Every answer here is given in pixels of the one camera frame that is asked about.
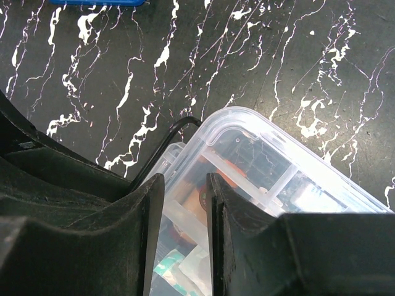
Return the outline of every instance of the black marble surface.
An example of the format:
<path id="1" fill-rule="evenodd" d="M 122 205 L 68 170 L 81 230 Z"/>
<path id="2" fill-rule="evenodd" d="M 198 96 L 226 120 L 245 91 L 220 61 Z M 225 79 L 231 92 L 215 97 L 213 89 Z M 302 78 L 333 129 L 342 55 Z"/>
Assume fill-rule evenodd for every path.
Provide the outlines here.
<path id="1" fill-rule="evenodd" d="M 130 179 L 176 119 L 246 106 L 391 206 L 394 21 L 385 0 L 2 0 L 0 89 L 39 130 Z"/>

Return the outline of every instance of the blue plastic edge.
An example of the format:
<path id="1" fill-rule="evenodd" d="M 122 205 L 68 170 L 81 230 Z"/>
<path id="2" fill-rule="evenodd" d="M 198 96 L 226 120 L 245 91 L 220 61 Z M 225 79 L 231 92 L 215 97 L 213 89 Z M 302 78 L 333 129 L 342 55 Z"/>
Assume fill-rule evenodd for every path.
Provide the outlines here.
<path id="1" fill-rule="evenodd" d="M 107 5 L 107 6 L 139 6 L 145 0 L 50 0 L 53 4 L 71 5 Z"/>

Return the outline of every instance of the black cable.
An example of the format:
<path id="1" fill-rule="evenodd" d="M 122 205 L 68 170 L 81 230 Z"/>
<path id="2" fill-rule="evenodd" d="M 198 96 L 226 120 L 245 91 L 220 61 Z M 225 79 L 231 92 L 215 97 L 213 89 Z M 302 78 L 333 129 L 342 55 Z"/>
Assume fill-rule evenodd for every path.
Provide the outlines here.
<path id="1" fill-rule="evenodd" d="M 202 125 L 202 121 L 192 116 L 181 118 L 176 123 L 174 123 L 168 129 L 166 136 L 163 138 L 162 142 L 160 142 L 160 144 L 157 146 L 154 153 L 151 154 L 149 160 L 141 168 L 140 172 L 137 174 L 134 180 L 130 183 L 127 190 L 127 194 L 136 190 L 141 185 L 141 183 L 143 183 L 143 181 L 147 178 L 147 175 L 152 170 L 152 168 L 157 163 L 157 161 L 160 159 L 162 154 L 165 152 L 167 146 L 170 144 L 170 142 L 177 134 L 177 132 L 189 123 L 192 123 L 197 127 L 200 127 Z"/>

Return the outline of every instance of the transparent bin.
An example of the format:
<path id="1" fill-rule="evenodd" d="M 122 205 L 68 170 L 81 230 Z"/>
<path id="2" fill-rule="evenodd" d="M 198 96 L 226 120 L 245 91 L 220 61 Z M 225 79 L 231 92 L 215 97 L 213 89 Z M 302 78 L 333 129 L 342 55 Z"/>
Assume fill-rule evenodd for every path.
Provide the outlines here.
<path id="1" fill-rule="evenodd" d="M 284 212 L 392 213 L 257 112 L 219 110 L 166 163 L 165 202 L 151 295 L 211 295 L 206 174 L 254 205 Z M 164 286 L 170 287 L 164 292 Z"/>

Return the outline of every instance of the blue tray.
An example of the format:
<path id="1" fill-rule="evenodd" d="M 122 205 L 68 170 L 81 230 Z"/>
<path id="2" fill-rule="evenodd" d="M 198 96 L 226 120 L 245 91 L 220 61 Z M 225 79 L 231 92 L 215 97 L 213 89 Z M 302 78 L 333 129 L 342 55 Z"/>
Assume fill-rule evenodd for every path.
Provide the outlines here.
<path id="1" fill-rule="evenodd" d="M 54 4 L 139 6 L 145 0 L 51 0 Z"/>

